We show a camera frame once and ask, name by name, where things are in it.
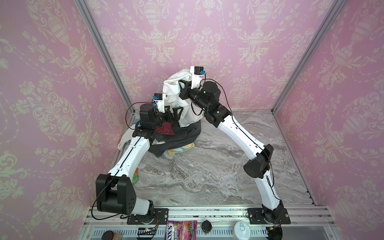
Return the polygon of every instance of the white lid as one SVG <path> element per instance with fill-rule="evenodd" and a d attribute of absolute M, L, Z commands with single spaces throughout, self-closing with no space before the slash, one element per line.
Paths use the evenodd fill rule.
<path fill-rule="evenodd" d="M 251 229 L 245 222 L 237 222 L 235 224 L 235 236 L 239 240 L 249 240 L 251 238 Z"/>

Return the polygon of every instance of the dark gray garment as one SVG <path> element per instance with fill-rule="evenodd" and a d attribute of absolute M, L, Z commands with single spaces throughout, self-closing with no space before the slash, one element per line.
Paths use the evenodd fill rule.
<path fill-rule="evenodd" d="M 194 142 L 200 134 L 201 122 L 192 123 L 187 127 L 180 127 L 178 123 L 173 124 L 172 130 L 175 135 L 157 135 L 156 140 L 165 141 L 165 143 L 151 145 L 148 151 L 156 157 L 160 157 L 168 149 L 182 147 Z"/>

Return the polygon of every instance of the pink wallpaper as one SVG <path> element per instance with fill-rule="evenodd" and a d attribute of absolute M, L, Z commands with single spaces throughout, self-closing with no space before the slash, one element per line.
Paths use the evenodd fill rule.
<path fill-rule="evenodd" d="M 73 1 L 0 5 L 0 239 L 74 240 L 126 108 Z"/>
<path fill-rule="evenodd" d="M 199 65 L 234 109 L 273 106 L 332 2 L 87 0 L 132 102 Z"/>
<path fill-rule="evenodd" d="M 345 240 L 384 228 L 384 1 L 347 1 L 277 114 Z"/>

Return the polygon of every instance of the yellow patterned cloth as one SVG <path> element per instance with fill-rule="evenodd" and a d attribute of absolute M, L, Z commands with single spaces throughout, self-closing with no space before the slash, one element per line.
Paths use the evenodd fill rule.
<path fill-rule="evenodd" d="M 175 149 L 168 149 L 168 154 L 172 157 L 173 155 L 175 155 L 175 153 L 178 153 L 178 152 L 184 152 L 188 149 L 191 149 L 193 148 L 195 144 L 194 143 L 190 143 L 190 144 L 187 144 L 185 146 L 182 146 L 182 147 L 178 147 L 178 148 L 175 148 Z"/>

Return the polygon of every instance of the red cloth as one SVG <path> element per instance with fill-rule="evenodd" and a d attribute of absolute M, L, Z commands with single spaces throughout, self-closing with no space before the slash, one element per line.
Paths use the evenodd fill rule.
<path fill-rule="evenodd" d="M 158 127 L 156 132 L 164 135 L 175 135 L 172 130 L 173 122 L 165 122 L 162 127 Z"/>

